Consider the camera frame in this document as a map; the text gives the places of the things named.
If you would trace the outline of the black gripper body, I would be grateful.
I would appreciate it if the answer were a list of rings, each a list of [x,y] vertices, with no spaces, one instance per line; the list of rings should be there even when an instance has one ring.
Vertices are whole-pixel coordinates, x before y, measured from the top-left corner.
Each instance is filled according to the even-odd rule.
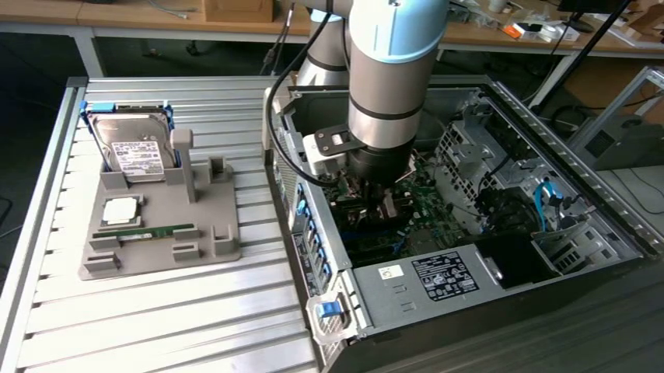
[[[412,145],[395,148],[368,146],[348,151],[348,166],[362,191],[388,188],[406,172]]]

